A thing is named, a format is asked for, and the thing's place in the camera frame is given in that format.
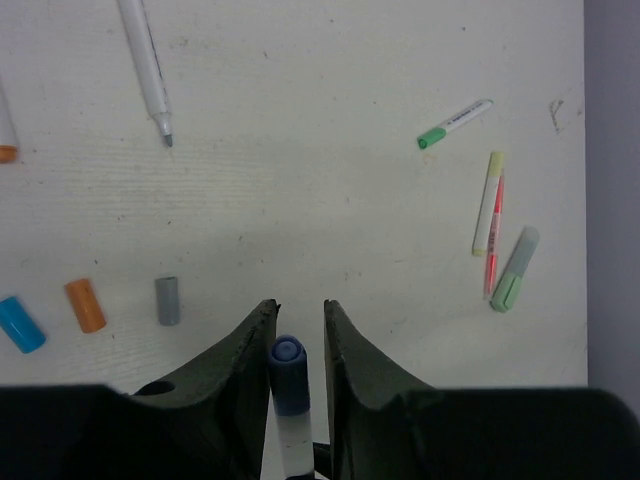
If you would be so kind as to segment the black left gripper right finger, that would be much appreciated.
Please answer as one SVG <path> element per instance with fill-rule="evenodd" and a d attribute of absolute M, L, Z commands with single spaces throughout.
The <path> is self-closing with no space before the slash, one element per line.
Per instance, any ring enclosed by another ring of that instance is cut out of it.
<path fill-rule="evenodd" d="M 324 302 L 324 348 L 333 479 L 426 479 L 419 416 L 443 393 L 410 374 Z"/>

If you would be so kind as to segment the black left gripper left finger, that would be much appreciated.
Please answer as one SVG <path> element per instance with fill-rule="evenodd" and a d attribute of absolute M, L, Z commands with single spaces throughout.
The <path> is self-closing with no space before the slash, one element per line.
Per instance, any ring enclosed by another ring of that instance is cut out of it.
<path fill-rule="evenodd" d="M 183 366 L 126 396 L 120 479 L 257 479 L 279 305 L 260 302 Z"/>

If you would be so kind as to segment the purple capped white pen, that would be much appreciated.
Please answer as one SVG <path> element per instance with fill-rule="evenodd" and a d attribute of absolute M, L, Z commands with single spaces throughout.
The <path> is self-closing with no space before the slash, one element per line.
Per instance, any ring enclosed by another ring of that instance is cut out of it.
<path fill-rule="evenodd" d="M 291 335 L 278 337 L 268 357 L 268 372 L 286 479 L 314 479 L 307 354 Z"/>

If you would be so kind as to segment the grey pen cap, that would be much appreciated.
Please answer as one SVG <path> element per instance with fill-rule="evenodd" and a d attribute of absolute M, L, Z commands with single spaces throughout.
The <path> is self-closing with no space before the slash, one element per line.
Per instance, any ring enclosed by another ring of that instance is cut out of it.
<path fill-rule="evenodd" d="M 180 323 L 180 298 L 178 278 L 162 277 L 154 280 L 158 322 L 162 326 Z"/>

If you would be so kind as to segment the orange pen cap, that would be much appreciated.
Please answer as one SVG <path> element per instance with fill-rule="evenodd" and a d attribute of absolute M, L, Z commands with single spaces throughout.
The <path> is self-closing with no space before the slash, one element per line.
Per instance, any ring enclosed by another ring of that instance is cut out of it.
<path fill-rule="evenodd" d="M 95 333 L 106 326 L 104 314 L 88 278 L 67 283 L 65 291 L 83 333 Z"/>

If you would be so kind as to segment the yellow capped white pen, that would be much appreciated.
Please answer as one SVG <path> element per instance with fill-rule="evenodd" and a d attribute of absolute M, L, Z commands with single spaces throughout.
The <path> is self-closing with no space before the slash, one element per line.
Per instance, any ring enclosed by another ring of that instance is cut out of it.
<path fill-rule="evenodd" d="M 504 153 L 493 151 L 489 159 L 483 197 L 472 244 L 472 254 L 474 256 L 483 256 L 486 254 L 493 211 L 503 168 Z"/>

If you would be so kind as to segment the blue pen cap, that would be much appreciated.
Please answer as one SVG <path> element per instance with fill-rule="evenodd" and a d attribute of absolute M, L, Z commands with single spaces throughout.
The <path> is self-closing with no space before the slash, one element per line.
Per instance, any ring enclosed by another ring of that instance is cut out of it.
<path fill-rule="evenodd" d="M 1 328 L 23 354 L 36 351 L 46 342 L 45 334 L 17 297 L 1 301 Z"/>

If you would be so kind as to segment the green capped white pen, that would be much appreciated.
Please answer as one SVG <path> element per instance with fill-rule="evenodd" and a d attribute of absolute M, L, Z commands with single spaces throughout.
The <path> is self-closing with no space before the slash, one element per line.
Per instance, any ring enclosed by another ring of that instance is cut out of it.
<path fill-rule="evenodd" d="M 425 150 L 438 143 L 454 130 L 484 114 L 493 106 L 493 104 L 494 102 L 490 99 L 478 100 L 447 120 L 419 135 L 416 139 L 419 149 Z"/>

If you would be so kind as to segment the orange capped white pen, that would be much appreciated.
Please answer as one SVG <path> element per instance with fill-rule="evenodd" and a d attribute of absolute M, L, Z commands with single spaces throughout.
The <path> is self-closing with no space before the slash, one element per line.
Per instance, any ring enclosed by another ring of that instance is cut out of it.
<path fill-rule="evenodd" d="M 4 88 L 0 88 L 0 162 L 14 162 L 18 157 L 18 140 Z"/>

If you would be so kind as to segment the grey capped white pen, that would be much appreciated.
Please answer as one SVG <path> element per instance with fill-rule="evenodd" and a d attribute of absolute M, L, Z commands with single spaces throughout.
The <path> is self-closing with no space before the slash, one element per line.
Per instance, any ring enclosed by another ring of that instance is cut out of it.
<path fill-rule="evenodd" d="M 165 145 L 171 148 L 171 109 L 144 2 L 118 0 L 117 4 L 147 111 L 158 126 Z"/>

